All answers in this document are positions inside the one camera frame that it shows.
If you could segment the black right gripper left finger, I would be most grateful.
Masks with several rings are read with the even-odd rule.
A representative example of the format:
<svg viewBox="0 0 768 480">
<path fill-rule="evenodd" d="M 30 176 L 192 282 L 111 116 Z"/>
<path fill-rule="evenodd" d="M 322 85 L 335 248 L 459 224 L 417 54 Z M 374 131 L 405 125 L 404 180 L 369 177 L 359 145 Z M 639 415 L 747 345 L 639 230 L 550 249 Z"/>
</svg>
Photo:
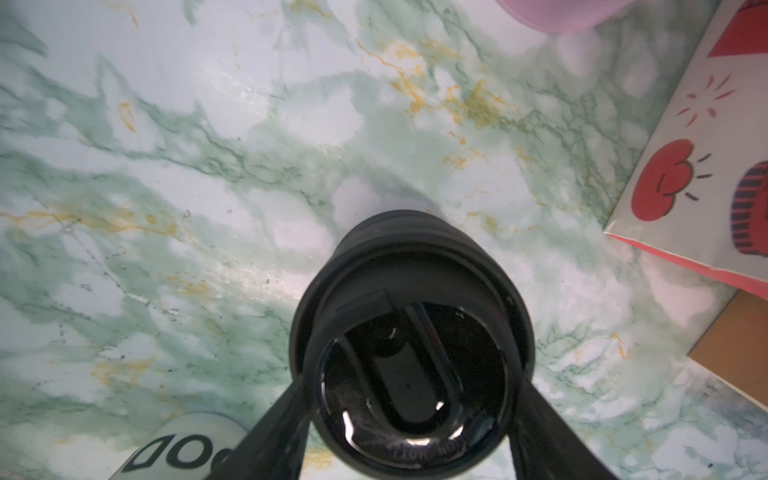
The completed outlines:
<svg viewBox="0 0 768 480">
<path fill-rule="evenodd" d="M 300 375 L 207 479 L 298 479 L 309 424 L 305 378 Z"/>
</svg>

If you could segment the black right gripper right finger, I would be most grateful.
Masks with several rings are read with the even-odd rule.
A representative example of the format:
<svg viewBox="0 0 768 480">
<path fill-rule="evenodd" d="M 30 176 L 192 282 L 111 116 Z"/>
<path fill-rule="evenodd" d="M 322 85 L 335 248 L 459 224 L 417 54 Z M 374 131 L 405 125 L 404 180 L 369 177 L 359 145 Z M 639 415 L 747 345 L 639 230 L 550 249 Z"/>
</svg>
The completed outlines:
<svg viewBox="0 0 768 480">
<path fill-rule="evenodd" d="M 527 379 L 516 394 L 508 437 L 518 479 L 616 480 Z"/>
</svg>

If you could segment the white paper coffee cup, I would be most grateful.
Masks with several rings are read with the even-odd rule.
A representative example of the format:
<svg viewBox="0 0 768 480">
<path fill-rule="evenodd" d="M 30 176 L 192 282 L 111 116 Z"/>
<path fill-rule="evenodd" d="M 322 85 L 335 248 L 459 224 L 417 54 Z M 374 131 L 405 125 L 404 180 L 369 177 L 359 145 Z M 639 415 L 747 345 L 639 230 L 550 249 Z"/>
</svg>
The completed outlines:
<svg viewBox="0 0 768 480">
<path fill-rule="evenodd" d="M 242 426 L 219 414 L 176 417 L 139 447 L 111 479 L 204 479 L 245 434 Z"/>
</svg>

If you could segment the brown cardboard box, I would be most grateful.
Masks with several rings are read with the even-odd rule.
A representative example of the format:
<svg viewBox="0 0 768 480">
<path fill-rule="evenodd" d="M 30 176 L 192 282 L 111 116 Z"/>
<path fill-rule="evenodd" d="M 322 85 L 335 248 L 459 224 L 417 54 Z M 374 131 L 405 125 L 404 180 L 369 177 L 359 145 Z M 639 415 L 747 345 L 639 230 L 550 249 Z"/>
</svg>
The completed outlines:
<svg viewBox="0 0 768 480">
<path fill-rule="evenodd" d="M 688 357 L 766 409 L 767 301 L 749 292 L 738 292 Z"/>
</svg>

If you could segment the red white paper gift bag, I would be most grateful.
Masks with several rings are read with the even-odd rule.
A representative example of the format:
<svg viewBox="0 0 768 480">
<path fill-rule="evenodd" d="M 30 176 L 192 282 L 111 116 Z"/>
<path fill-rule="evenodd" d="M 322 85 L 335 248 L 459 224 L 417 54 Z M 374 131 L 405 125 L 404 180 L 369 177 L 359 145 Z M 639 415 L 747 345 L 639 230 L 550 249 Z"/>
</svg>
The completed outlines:
<svg viewBox="0 0 768 480">
<path fill-rule="evenodd" d="M 720 4 L 604 232 L 766 297 L 766 2 Z"/>
</svg>

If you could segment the pink straw holder cup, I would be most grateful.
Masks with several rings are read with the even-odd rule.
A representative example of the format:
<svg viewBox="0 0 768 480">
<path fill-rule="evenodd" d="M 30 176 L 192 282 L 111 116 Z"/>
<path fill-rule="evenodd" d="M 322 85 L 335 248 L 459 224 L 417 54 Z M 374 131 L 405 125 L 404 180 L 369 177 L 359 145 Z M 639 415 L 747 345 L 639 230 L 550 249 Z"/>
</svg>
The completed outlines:
<svg viewBox="0 0 768 480">
<path fill-rule="evenodd" d="M 498 0 L 522 24 L 544 33 L 588 30 L 628 8 L 634 0 Z"/>
</svg>

